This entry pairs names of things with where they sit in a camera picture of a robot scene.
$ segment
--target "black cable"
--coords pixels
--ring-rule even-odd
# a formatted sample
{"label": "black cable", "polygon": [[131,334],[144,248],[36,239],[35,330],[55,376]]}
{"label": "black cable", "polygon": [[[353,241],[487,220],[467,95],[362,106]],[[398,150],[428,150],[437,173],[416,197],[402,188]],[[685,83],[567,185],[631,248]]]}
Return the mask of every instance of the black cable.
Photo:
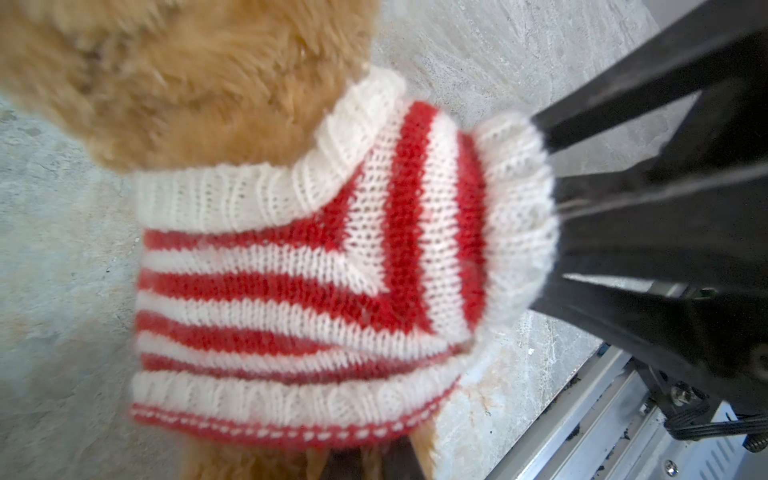
{"label": "black cable", "polygon": [[699,396],[699,398],[701,400],[695,405],[690,406],[688,409],[677,413],[676,415],[669,416],[667,421],[664,423],[664,427],[667,430],[671,430],[679,427],[689,426],[693,420],[699,418],[705,413],[708,413],[710,411],[709,399],[704,395]]}
{"label": "black cable", "polygon": [[664,423],[664,427],[676,440],[701,440],[728,435],[762,434],[768,433],[768,415],[755,415],[749,419],[703,425],[681,425],[679,422],[670,423],[668,419]]}

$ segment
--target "red stripe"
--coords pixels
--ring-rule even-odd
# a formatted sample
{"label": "red stripe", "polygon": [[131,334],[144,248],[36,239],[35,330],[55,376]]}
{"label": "red stripe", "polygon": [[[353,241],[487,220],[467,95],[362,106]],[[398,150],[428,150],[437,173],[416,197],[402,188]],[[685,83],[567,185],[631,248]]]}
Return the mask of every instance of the red stripe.
{"label": "red stripe", "polygon": [[424,302],[423,272],[419,266],[419,216],[422,207],[424,164],[427,160],[429,132],[437,110],[415,102],[406,115],[400,131],[400,141],[392,160],[389,199],[385,205],[384,253],[385,282],[394,316],[392,330],[408,330],[418,326],[432,332]]}
{"label": "red stripe", "polygon": [[184,325],[147,310],[136,314],[136,331],[156,333],[193,349],[216,352],[299,356],[330,348],[310,340],[271,332]]}
{"label": "red stripe", "polygon": [[393,375],[410,373],[415,369],[444,362],[453,352],[442,353],[416,362],[377,359],[346,368],[324,370],[322,372],[249,372],[245,369],[217,369],[202,367],[191,363],[181,362],[153,353],[141,354],[141,365],[144,370],[157,372],[170,370],[172,372],[189,372],[197,375],[213,376],[219,379],[238,378],[245,380],[272,380],[287,385],[307,385],[310,383],[338,383],[347,380],[385,379]]}
{"label": "red stripe", "polygon": [[346,212],[349,209],[359,172],[360,169],[318,214],[295,220],[284,227],[221,235],[146,230],[144,248],[146,250],[191,250],[201,247],[233,248],[250,247],[258,243],[274,243],[338,250],[342,243]]}
{"label": "red stripe", "polygon": [[[306,450],[310,448],[318,449],[348,449],[358,448],[364,445],[381,445],[388,443],[390,440],[394,440],[400,436],[408,435],[411,431],[418,428],[424,420],[419,420],[413,426],[407,426],[408,419],[412,417],[419,417],[419,414],[425,411],[431,412],[434,415],[439,411],[439,406],[448,398],[456,387],[458,380],[453,383],[445,392],[439,397],[433,399],[431,402],[424,405],[423,408],[416,410],[415,412],[403,415],[394,422],[386,422],[381,424],[371,423],[363,426],[302,426],[298,429],[291,429],[290,427],[277,427],[272,425],[261,425],[257,423],[237,423],[227,420],[219,420],[211,417],[203,417],[200,415],[191,415],[188,413],[172,412],[170,410],[163,410],[157,407],[145,406],[140,403],[135,403],[132,406],[132,416],[141,423],[147,425],[155,425],[165,427],[167,429],[176,430],[178,432],[186,432],[188,434],[202,437],[205,439],[213,440],[215,442],[236,442],[245,445],[264,445],[270,447],[277,447],[279,449],[300,449]],[[160,415],[171,417],[169,419],[163,419]],[[400,423],[403,428],[394,430],[395,424]],[[370,432],[384,428],[386,430],[385,435],[370,435]],[[270,434],[273,432],[279,432],[279,438],[273,438],[272,435],[258,436],[258,431],[266,429]],[[364,438],[357,436],[357,432],[365,429],[369,434]],[[314,433],[315,435],[311,440],[305,440],[304,433]],[[330,433],[331,436],[327,439],[319,439],[318,435],[321,433]]]}
{"label": "red stripe", "polygon": [[485,309],[485,178],[472,138],[458,135],[458,261],[461,267],[464,315],[474,330]]}
{"label": "red stripe", "polygon": [[142,269],[138,288],[186,300],[288,302],[318,313],[328,313],[351,324],[372,327],[376,331],[387,329],[395,332],[400,327],[407,333],[413,328],[412,324],[400,326],[393,319],[395,314],[386,299],[357,295],[331,283],[321,284],[317,280],[297,276],[275,273],[177,275]]}

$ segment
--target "red and white striped sweater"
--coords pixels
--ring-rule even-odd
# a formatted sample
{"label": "red and white striped sweater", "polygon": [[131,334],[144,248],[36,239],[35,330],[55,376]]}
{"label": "red and white striped sweater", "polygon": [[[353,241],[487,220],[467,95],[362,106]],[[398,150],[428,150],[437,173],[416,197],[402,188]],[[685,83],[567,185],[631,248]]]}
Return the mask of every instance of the red and white striped sweater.
{"label": "red and white striped sweater", "polygon": [[538,132],[464,134],[372,68],[291,168],[134,176],[145,226],[135,418],[209,439],[349,447],[407,433],[551,267]]}

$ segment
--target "screw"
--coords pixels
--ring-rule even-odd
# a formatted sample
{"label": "screw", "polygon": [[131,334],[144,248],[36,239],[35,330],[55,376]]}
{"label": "screw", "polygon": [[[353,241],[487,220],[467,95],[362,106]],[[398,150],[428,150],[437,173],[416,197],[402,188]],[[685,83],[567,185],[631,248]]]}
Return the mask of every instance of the screw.
{"label": "screw", "polygon": [[714,288],[703,288],[699,290],[698,298],[712,298],[713,296],[717,296],[717,290]]}
{"label": "screw", "polygon": [[760,343],[752,348],[752,374],[760,380],[768,382],[768,343]]}
{"label": "screw", "polygon": [[670,398],[672,398],[672,403],[681,407],[683,405],[690,404],[693,396],[691,395],[690,390],[682,389],[679,386],[672,385],[670,388]]}
{"label": "screw", "polygon": [[674,462],[671,460],[667,460],[664,462],[664,471],[669,475],[670,477],[674,477],[677,475],[677,465],[675,465]]}

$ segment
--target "knitted sweater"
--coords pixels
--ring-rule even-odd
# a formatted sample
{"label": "knitted sweater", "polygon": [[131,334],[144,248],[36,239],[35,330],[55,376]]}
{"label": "knitted sweater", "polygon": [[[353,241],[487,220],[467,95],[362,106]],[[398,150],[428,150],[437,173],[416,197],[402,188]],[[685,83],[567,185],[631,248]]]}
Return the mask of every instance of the knitted sweater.
{"label": "knitted sweater", "polygon": [[132,413],[209,439],[353,447],[455,388],[481,323],[512,320],[557,234],[519,114],[464,134],[372,68],[292,167],[134,175],[144,254]]}

